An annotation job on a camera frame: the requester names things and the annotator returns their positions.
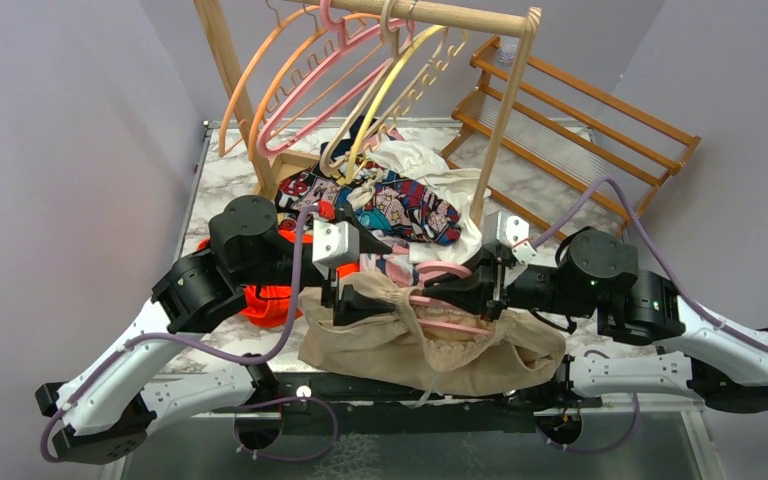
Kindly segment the beige shorts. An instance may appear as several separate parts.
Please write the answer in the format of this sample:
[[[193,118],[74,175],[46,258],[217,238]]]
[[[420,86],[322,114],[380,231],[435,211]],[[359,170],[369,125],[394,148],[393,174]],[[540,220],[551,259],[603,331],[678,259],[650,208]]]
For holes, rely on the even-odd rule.
[[[437,306],[416,305],[415,287],[378,272],[346,277],[345,288],[382,302],[385,312],[339,326],[320,289],[300,294],[308,325],[298,357],[327,372],[444,395],[486,396],[548,382],[566,353],[566,339],[526,312],[505,310],[495,321]]]

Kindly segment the orange mesh shorts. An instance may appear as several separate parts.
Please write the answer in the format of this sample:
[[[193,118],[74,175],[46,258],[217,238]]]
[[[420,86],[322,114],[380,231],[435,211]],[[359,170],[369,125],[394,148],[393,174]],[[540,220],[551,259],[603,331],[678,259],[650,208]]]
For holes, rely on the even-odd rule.
[[[292,242],[295,233],[291,230],[279,227],[280,235]],[[196,247],[196,252],[205,249],[209,245],[210,238],[204,238]],[[360,263],[345,264],[337,269],[338,278],[360,271]],[[290,306],[290,286],[267,285],[246,286],[243,289],[246,306],[239,311],[239,315],[262,329],[276,328],[286,322]]]

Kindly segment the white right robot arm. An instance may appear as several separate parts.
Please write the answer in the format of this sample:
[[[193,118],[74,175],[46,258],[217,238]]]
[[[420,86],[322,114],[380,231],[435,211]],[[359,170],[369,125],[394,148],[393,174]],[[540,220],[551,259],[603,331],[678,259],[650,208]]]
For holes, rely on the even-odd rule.
[[[658,393],[727,413],[768,411],[768,328],[696,310],[673,280],[639,267],[634,246],[588,227],[561,242],[551,266],[514,274],[513,259],[509,248],[492,244],[470,262],[467,276],[438,274],[423,292],[489,321],[512,309],[539,320],[592,317],[603,337],[655,348],[637,358],[568,356],[538,378],[538,405]]]

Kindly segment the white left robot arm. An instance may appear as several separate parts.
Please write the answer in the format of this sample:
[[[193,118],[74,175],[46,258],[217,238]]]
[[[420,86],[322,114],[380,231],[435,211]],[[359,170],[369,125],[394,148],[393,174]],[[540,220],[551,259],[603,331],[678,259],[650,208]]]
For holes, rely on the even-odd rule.
[[[104,465],[133,452],[158,429],[216,408],[266,408],[268,367],[287,344],[307,287],[337,299],[337,271],[390,247],[357,219],[350,204],[319,200],[280,233],[273,201],[232,200],[209,221],[207,245],[176,260],[126,330],[90,367],[35,393],[47,424],[39,441],[50,463]],[[288,309],[276,343],[233,354],[204,338],[247,305],[248,287],[286,286]]]

